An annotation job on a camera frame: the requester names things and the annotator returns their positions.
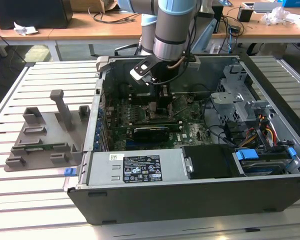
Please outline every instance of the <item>cardboard box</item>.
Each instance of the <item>cardboard box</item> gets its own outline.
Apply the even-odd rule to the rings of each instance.
[[[73,12],[105,13],[117,5],[117,0],[70,0]]]

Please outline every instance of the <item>circuit board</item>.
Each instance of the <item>circuit board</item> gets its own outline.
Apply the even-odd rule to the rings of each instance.
[[[140,101],[133,104],[129,99],[113,100],[106,108],[106,126],[110,151],[174,149],[189,145],[212,144],[210,131],[201,119],[202,101],[194,96],[180,95],[158,112],[156,103]],[[138,130],[165,130],[166,139],[159,135],[150,141],[138,141]]]

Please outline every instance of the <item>motherboard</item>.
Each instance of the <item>motherboard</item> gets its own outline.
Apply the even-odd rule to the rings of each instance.
[[[211,144],[202,121],[203,100],[193,95],[174,96],[167,108],[139,97],[111,99],[105,108],[110,151],[175,149]]]

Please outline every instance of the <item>yellow wire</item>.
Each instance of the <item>yellow wire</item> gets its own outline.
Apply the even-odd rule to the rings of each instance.
[[[258,136],[258,134],[254,135],[252,138],[250,138],[248,141],[244,142],[242,145],[240,145],[240,147],[243,147],[244,145],[247,145],[248,143],[251,143],[256,137]]]
[[[271,138],[272,138],[272,142],[274,141],[274,134],[272,133],[272,131],[269,128],[266,128],[266,130],[271,134]]]

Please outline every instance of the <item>computer case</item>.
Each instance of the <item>computer case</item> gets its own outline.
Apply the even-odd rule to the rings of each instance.
[[[70,0],[0,0],[0,29],[18,25],[65,29],[73,16]]]

